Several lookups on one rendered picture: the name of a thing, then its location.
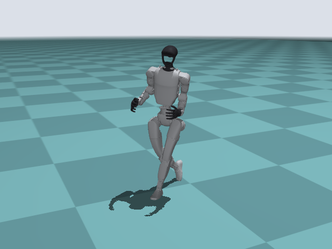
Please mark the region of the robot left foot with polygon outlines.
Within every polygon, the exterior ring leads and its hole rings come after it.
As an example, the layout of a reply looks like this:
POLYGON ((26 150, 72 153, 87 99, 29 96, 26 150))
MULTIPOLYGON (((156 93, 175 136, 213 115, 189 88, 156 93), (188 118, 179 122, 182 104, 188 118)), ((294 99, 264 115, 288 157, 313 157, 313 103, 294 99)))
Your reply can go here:
POLYGON ((159 190, 160 189, 154 191, 154 193, 150 196, 151 200, 158 200, 159 198, 161 198, 161 196, 163 195, 163 191, 162 191, 162 189, 161 189, 161 191, 159 191, 159 190))

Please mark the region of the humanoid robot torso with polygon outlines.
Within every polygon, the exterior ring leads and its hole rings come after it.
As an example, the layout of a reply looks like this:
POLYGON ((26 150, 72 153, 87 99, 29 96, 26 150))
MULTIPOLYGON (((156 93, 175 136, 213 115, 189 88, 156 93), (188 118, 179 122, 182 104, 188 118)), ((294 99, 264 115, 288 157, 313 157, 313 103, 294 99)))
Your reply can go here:
POLYGON ((166 112, 171 113, 173 111, 169 111, 167 109, 171 109, 171 105, 174 104, 175 100, 179 95, 179 90, 181 86, 181 82, 179 80, 179 73, 180 70, 174 69, 173 67, 170 68, 173 71, 164 71, 163 68, 165 66, 159 65, 154 72, 154 96, 156 99, 156 103, 163 105, 160 106, 160 112, 158 113, 158 123, 163 126, 170 126, 173 119, 166 119, 172 118, 167 117, 166 112))

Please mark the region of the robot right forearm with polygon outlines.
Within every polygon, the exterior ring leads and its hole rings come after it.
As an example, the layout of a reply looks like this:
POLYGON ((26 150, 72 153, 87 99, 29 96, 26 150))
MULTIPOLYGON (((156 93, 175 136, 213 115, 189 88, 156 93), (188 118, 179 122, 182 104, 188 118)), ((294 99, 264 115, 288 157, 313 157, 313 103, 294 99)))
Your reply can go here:
POLYGON ((139 99, 138 105, 143 105, 143 103, 149 98, 149 94, 148 94, 148 92, 145 92, 145 90, 143 91, 141 96, 138 97, 138 99, 139 99))

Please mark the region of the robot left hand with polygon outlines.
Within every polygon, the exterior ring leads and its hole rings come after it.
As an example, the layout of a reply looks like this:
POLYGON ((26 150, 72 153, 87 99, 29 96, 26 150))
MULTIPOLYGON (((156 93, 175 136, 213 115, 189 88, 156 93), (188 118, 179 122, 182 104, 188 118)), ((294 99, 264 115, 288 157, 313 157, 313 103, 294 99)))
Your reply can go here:
POLYGON ((181 114, 182 114, 182 112, 181 112, 181 110, 182 109, 177 109, 175 106, 173 106, 173 105, 171 105, 171 107, 173 107, 174 109, 167 109, 167 110, 169 110, 169 111, 173 111, 173 112, 171 112, 171 113, 168 113, 168 112, 166 112, 166 114, 172 114, 172 115, 166 115, 167 117, 172 117, 172 118, 166 118, 166 119, 175 119, 175 118, 177 118, 177 117, 179 117, 179 116, 181 116, 181 114))

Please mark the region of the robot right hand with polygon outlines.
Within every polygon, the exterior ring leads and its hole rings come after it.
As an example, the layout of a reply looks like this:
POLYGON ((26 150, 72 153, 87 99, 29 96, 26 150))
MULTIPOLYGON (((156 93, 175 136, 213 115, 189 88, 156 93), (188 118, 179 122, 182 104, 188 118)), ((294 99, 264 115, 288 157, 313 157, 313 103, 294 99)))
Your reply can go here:
POLYGON ((138 103, 139 103, 139 99, 138 98, 134 98, 132 100, 132 102, 131 102, 131 111, 132 112, 135 112, 134 110, 136 110, 135 107, 138 106, 138 103))

